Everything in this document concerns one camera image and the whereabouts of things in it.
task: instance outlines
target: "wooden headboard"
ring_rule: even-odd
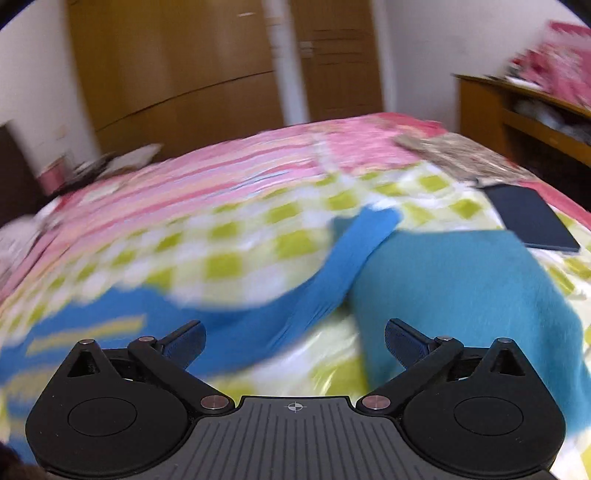
[[[34,215],[47,198],[7,125],[0,127],[0,227],[21,215]]]

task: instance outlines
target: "bed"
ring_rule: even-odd
[[[19,344],[32,326],[113,286],[149,286],[180,306],[268,302],[322,266],[336,216],[355,216],[376,195],[404,214],[399,228],[502,229],[480,191],[392,140],[444,133],[435,122],[393,113],[299,125],[212,145],[75,192],[0,291],[0,346]],[[542,182],[527,184],[582,246],[576,256],[532,254],[579,314],[591,367],[589,213]],[[69,349],[80,338],[150,333],[143,325],[136,317],[92,327],[80,320],[31,343],[27,355],[38,361],[10,374],[0,367],[0,439],[22,445],[27,411],[59,364],[43,361],[46,352]],[[253,394],[355,401],[368,390],[358,331],[344,307],[279,355],[204,380],[236,401]],[[567,439],[553,472],[561,480],[591,476],[591,429]]]

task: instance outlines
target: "black tablet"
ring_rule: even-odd
[[[515,185],[482,189],[511,230],[529,248],[578,252],[580,245],[538,192]]]

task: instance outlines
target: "green checkered sheet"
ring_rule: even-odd
[[[363,205],[377,200],[387,200],[402,211],[402,229],[503,228],[481,192],[428,162],[360,177],[333,169],[314,183],[302,181],[242,203],[195,211],[82,255],[64,254],[37,278],[25,279],[0,307],[0,340],[18,342],[31,325],[65,305],[91,302],[115,285],[122,289],[153,286],[182,306],[266,303],[318,271],[332,246],[330,224],[336,216],[354,216]],[[575,220],[562,214],[561,218],[577,240],[591,248],[591,233]],[[591,252],[584,249],[577,256],[566,256],[534,251],[534,255],[587,322],[589,353]],[[122,319],[92,331],[81,326],[53,341],[73,344],[84,337],[135,333],[140,327],[134,319]],[[52,374],[52,368],[20,372],[2,386],[2,394],[35,398]],[[242,395],[349,395],[355,401],[367,392],[358,333],[344,308],[281,355],[245,371],[206,380],[235,400]],[[0,437],[24,435],[24,419],[11,418],[2,410],[0,417]],[[557,462],[564,471],[561,478],[587,478],[573,475],[585,473],[582,459],[591,463],[591,432],[569,442],[563,455],[566,460],[561,457]],[[578,464],[565,467],[573,456]]]

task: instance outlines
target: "crosshair marking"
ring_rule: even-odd
[[[289,408],[293,413],[296,413],[299,412],[302,408],[305,408],[305,406],[295,401],[286,406],[286,408]]]

